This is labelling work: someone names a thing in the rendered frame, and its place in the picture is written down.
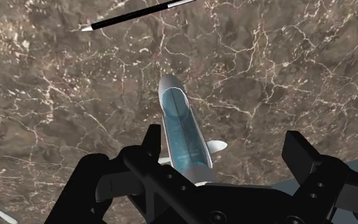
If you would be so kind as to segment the black and silver pen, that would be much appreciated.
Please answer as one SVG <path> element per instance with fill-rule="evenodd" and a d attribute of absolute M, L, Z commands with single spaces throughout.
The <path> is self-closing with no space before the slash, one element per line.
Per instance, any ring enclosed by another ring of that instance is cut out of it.
<path fill-rule="evenodd" d="M 81 28 L 80 31 L 82 31 L 82 32 L 94 31 L 94 30 L 108 27 L 108 26 L 111 26 L 114 24 L 125 22 L 125 21 L 131 20 L 131 19 L 135 19 L 135 18 L 139 18 L 139 17 L 143 17 L 146 15 L 152 14 L 152 13 L 156 13 L 159 11 L 167 10 L 169 8 L 180 6 L 182 4 L 187 4 L 187 3 L 190 3 L 193 1 L 196 1 L 196 0 L 171 0 L 171 1 L 168 1 L 165 3 L 157 4 L 155 6 L 147 7 L 147 8 L 141 9 L 141 10 L 133 11 L 130 13 L 126 13 L 124 15 L 120 15 L 117 17 L 113 17 L 113 18 L 109 18 L 106 20 L 96 22 L 96 23 L 92 23 L 90 25 L 86 25 L 83 28 Z"/>

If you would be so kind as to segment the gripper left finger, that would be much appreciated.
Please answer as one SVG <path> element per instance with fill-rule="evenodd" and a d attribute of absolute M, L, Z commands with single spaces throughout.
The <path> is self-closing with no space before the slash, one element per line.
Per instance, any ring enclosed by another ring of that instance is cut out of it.
<path fill-rule="evenodd" d="M 140 145 L 114 159 L 101 153 L 80 159 L 45 224 L 107 224 L 103 217 L 116 197 L 127 196 L 147 224 L 205 224 L 196 187 L 160 165 L 161 127 L 151 124 Z"/>

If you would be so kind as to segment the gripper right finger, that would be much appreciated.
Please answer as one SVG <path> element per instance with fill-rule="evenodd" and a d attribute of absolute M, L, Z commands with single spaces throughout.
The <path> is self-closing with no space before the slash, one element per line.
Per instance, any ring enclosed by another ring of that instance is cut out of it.
<path fill-rule="evenodd" d="M 332 224 L 337 209 L 350 211 L 358 221 L 357 171 L 320 154 L 296 130 L 286 132 L 282 158 L 299 184 L 286 224 Z"/>

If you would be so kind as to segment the white and blue toy airplane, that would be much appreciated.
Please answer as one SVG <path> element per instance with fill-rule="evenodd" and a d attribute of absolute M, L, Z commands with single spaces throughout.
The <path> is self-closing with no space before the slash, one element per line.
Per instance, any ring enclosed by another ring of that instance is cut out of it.
<path fill-rule="evenodd" d="M 158 97 L 169 151 L 168 157 L 161 157 L 158 162 L 171 165 L 196 186 L 214 182 L 211 155 L 228 144 L 222 140 L 205 141 L 184 86 L 176 76 L 161 77 Z"/>

